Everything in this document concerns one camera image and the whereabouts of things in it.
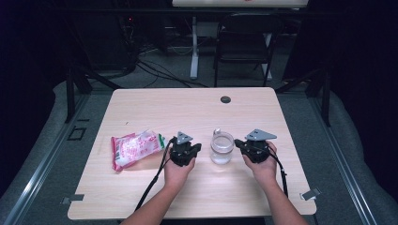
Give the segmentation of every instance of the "chair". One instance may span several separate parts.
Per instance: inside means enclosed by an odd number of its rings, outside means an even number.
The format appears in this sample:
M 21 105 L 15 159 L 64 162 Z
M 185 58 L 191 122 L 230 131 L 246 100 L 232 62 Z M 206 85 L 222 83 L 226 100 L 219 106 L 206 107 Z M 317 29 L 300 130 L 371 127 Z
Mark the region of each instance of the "chair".
M 217 43 L 213 68 L 214 87 L 217 87 L 219 62 L 229 64 L 268 64 L 263 86 L 272 60 L 276 37 L 284 28 L 276 15 L 262 13 L 234 13 L 223 18 L 217 28 Z M 266 34 L 271 34 L 269 44 Z

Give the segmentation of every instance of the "wooden table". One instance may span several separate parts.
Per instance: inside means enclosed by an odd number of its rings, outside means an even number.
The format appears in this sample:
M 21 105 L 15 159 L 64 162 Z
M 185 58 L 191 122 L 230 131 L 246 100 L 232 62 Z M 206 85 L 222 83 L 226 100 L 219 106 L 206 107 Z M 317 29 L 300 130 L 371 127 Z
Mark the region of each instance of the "wooden table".
M 231 98 L 222 103 L 221 97 Z M 112 169 L 111 137 L 151 129 L 171 139 L 182 131 L 201 143 L 195 168 L 173 201 L 166 218 L 233 218 L 270 215 L 268 201 L 235 147 L 232 160 L 214 164 L 210 141 L 215 128 L 235 139 L 255 128 L 277 135 L 273 140 L 287 175 L 289 199 L 302 215 L 316 211 L 314 200 L 299 194 L 310 190 L 295 145 L 271 88 L 172 88 L 119 89 L 110 100 L 76 194 L 71 219 L 120 219 L 135 209 L 156 174 L 161 154 L 146 157 L 123 172 Z M 282 186 L 281 176 L 277 180 Z M 163 172 L 146 200 L 163 186 Z

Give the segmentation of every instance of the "clear glass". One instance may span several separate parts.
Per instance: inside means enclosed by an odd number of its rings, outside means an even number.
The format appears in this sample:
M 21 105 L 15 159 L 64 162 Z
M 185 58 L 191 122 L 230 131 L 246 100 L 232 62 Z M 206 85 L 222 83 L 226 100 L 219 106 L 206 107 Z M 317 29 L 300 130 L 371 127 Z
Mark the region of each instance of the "clear glass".
M 210 158 L 214 163 L 223 165 L 231 160 L 232 150 L 234 150 L 234 138 L 231 134 L 219 128 L 214 130 L 210 145 Z

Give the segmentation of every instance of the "plastic bag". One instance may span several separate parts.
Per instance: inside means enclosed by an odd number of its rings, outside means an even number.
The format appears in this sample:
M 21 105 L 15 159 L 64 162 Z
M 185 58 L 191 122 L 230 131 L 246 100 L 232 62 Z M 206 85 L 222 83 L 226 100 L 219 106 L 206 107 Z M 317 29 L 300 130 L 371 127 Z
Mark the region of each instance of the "plastic bag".
M 136 161 L 160 152 L 165 148 L 165 139 L 158 133 L 146 130 L 140 134 L 129 134 L 122 138 L 112 137 L 113 169 L 123 171 Z

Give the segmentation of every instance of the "gray carpet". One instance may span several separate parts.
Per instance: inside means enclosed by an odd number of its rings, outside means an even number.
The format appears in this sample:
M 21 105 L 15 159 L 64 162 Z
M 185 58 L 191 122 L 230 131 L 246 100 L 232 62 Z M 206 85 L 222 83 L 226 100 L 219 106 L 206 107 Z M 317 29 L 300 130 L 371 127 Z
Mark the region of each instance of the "gray carpet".
M 205 42 L 202 43 L 200 48 L 199 77 L 195 82 L 212 86 L 213 46 L 211 40 L 203 40 Z M 276 88 L 283 85 L 284 65 L 293 41 L 294 37 L 282 37 L 280 39 L 275 60 L 271 67 L 272 81 L 268 83 L 268 86 Z M 191 52 L 185 48 L 178 50 L 180 52 L 176 53 L 171 49 L 167 56 L 159 51 L 147 52 L 142 54 L 140 59 L 167 73 L 159 66 L 161 65 L 178 78 L 190 82 Z M 229 72 L 231 68 L 224 67 L 223 69 L 224 73 L 221 76 L 226 78 L 227 74 L 231 74 Z M 262 82 L 256 80 L 261 78 L 261 70 L 251 71 L 252 67 L 247 69 L 246 74 L 251 73 L 253 81 L 247 81 L 247 77 L 236 75 L 233 79 L 220 80 L 220 86 L 260 86 Z M 187 87 L 183 82 L 156 78 L 155 75 L 149 75 L 140 67 L 128 76 L 112 79 L 112 81 L 126 88 L 145 88 L 146 86 L 151 88 Z M 95 90 L 89 96 L 83 110 L 76 118 L 77 121 L 73 124 L 77 128 L 85 128 L 84 136 L 80 141 L 62 142 L 60 145 L 61 151 L 56 157 L 55 164 L 47 174 L 31 205 L 27 207 L 26 214 L 20 220 L 22 224 L 117 224 L 117 221 L 72 221 L 67 217 L 69 206 L 60 204 L 62 198 L 73 194 L 78 185 L 85 161 L 88 158 L 100 127 L 100 121 L 112 94 L 111 90 L 103 84 L 94 80 L 91 83 Z M 199 84 L 190 84 L 190 86 L 202 87 Z M 331 153 L 332 147 L 329 137 L 324 131 L 322 121 L 317 118 L 318 112 L 313 109 L 311 100 L 307 99 L 302 92 L 305 86 L 305 84 L 301 84 L 290 93 L 278 95 L 310 188 L 319 188 L 322 191 L 322 194 L 315 201 L 317 205 L 315 217 L 306 216 L 305 218 L 310 224 L 316 224 L 316 222 L 318 224 L 362 224 L 360 214 Z M 57 101 L 49 121 L 20 173 L 0 201 L 1 223 L 6 221 L 9 212 L 20 198 L 41 159 L 54 146 L 54 140 L 62 130 L 66 118 L 65 90 L 64 83 L 54 89 Z M 377 223 L 397 224 L 398 206 L 378 186 L 372 177 L 372 173 L 364 164 L 360 139 L 355 127 L 344 110 L 343 104 L 334 95 L 331 96 L 330 100 L 330 122 L 330 129 L 347 159 L 349 168 L 357 178 Z M 271 217 L 266 217 L 265 222 L 273 224 Z M 163 224 L 264 224 L 264 220 L 262 218 L 165 220 Z

